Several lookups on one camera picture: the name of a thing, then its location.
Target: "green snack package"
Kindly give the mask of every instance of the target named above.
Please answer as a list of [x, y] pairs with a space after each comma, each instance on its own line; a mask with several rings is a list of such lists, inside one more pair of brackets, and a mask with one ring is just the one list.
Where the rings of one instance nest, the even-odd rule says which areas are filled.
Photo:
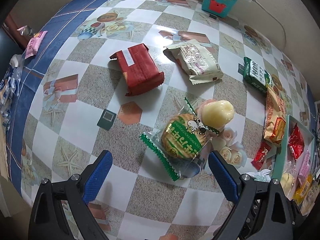
[[185, 98], [182, 109], [159, 131], [145, 132], [140, 139], [159, 157], [173, 181], [191, 178], [204, 169], [213, 151], [207, 130]]
[[267, 93], [267, 85], [274, 87], [271, 75], [260, 65], [248, 57], [243, 58], [243, 78], [258, 90]]

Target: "metal screw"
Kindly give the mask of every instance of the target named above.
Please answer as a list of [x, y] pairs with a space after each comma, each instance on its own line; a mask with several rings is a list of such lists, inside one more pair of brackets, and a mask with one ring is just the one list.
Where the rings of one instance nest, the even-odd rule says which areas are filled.
[[73, 174], [71, 175], [71, 180], [78, 180], [80, 178], [79, 174]]
[[272, 183], [278, 185], [280, 182], [278, 179], [272, 179]]
[[41, 184], [42, 184], [42, 185], [47, 184], [47, 182], [48, 182], [48, 179], [47, 179], [47, 178], [41, 179]]
[[248, 174], [242, 174], [242, 179], [244, 180], [249, 180], [250, 179], [250, 176]]

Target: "yellow snack package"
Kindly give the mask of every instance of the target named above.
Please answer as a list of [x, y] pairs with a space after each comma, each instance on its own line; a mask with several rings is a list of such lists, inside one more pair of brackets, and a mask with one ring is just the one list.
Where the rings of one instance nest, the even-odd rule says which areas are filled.
[[308, 190], [310, 188], [310, 185], [311, 185], [311, 182], [312, 182], [312, 175], [309, 174], [305, 183], [303, 184], [303, 186], [299, 186], [297, 189], [296, 189], [296, 192], [294, 193], [293, 195], [293, 200], [297, 203], [297, 205], [300, 205], [301, 202], [304, 200], [304, 198], [306, 197], [307, 193], [308, 193]]
[[265, 140], [280, 146], [284, 135], [285, 107], [283, 100], [267, 86], [266, 117], [263, 128]]

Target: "teal toy box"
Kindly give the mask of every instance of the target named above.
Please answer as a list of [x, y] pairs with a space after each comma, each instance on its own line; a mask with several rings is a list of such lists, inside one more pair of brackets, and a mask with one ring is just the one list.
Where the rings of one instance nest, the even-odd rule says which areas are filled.
[[219, 17], [227, 16], [237, 0], [203, 0], [202, 9]]

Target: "beige snack package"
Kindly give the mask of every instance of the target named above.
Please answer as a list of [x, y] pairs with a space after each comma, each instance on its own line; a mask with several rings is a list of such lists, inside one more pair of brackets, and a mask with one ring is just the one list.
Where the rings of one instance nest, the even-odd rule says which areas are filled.
[[270, 86], [267, 86], [266, 117], [263, 128], [263, 137], [279, 147], [284, 135], [284, 127], [284, 102], [276, 95]]
[[191, 83], [200, 84], [223, 77], [223, 72], [213, 55], [198, 41], [184, 41], [166, 47], [177, 63], [189, 75]]

